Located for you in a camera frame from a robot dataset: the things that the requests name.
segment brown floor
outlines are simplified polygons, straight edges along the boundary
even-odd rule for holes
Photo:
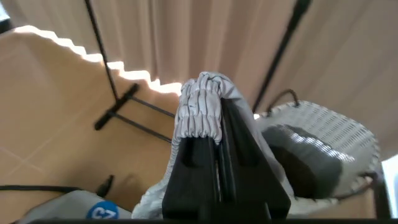
[[[117,79],[122,93],[131,81]],[[175,94],[148,89],[140,99],[174,112]],[[112,119],[93,123],[113,99],[104,67],[34,34],[0,36],[0,184],[70,185],[95,190],[108,175],[116,182],[107,199],[132,210],[163,176],[170,145]],[[121,113],[171,137],[174,120],[135,102]],[[0,192],[0,223],[58,196],[48,192]],[[372,217],[369,197],[355,198],[318,217]]]

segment curtain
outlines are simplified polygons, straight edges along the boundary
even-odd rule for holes
[[[313,1],[259,111],[281,90],[370,129],[383,158],[398,153],[398,1]]]
[[[16,26],[33,25],[98,53],[84,0],[3,0]],[[295,1],[91,1],[110,62],[161,84],[201,71],[229,76],[252,105]]]

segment black metal pole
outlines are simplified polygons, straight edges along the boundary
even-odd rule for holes
[[[91,7],[90,0],[85,0],[85,3],[86,3],[88,15],[90,17],[91,25],[93,26],[95,37],[97,39],[97,43],[98,43],[98,46],[99,46],[99,51],[101,52],[101,55],[102,55],[102,58],[103,58],[104,66],[105,66],[105,69],[106,69],[106,74],[108,76],[109,83],[111,84],[111,88],[112,88],[112,93],[113,93],[114,99],[115,99],[115,101],[118,101],[119,100],[119,95],[118,95],[118,93],[116,91],[116,87],[114,85],[114,81],[113,81],[113,78],[112,78],[111,70],[108,67],[108,59],[106,58],[104,45],[103,45],[102,40],[101,40],[100,31],[98,30],[98,25],[97,25],[97,22],[96,22],[96,19],[95,19],[95,16],[94,16],[93,8]]]
[[[261,86],[260,92],[257,96],[256,102],[254,103],[254,106],[252,108],[253,113],[256,112],[256,110],[258,109],[259,104],[262,100],[262,97],[264,96],[264,93],[266,92],[266,89],[269,86],[271,79],[275,74],[275,71],[278,67],[280,59],[282,58],[282,56],[285,52],[286,46],[289,43],[290,39],[292,38],[294,30],[297,28],[297,25],[299,24],[301,18],[303,17],[305,12],[309,8],[310,4],[311,4],[311,0],[297,0],[296,4],[294,6],[294,9],[293,9],[293,15],[290,18],[289,24],[287,25],[287,29],[284,34],[284,37],[282,38],[282,41],[279,44],[278,51],[276,52],[275,57],[271,63],[271,66],[268,69],[266,79],[262,83],[262,86]]]

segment white woven basket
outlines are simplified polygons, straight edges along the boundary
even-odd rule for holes
[[[293,94],[295,102],[272,108],[287,93]],[[315,103],[299,101],[293,90],[285,90],[277,96],[267,112],[260,114],[256,123],[261,131],[278,124],[302,128],[330,145],[333,150],[353,158],[343,161],[343,173],[330,198],[313,200],[290,196],[292,206],[289,215],[306,215],[330,207],[340,200],[366,191],[377,179],[379,147],[373,133],[342,114]]]

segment blue circle logo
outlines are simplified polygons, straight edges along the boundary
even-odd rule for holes
[[[87,213],[86,219],[118,219],[118,206],[109,201],[98,202]]]

